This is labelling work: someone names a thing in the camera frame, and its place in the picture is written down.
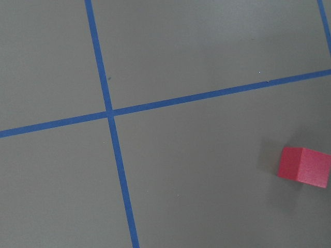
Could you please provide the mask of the red block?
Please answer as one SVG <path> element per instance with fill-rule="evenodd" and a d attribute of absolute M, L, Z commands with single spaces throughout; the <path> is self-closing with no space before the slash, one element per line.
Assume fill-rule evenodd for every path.
<path fill-rule="evenodd" d="M 327 188 L 330 155 L 304 147 L 284 147 L 277 176 L 312 186 Z"/>

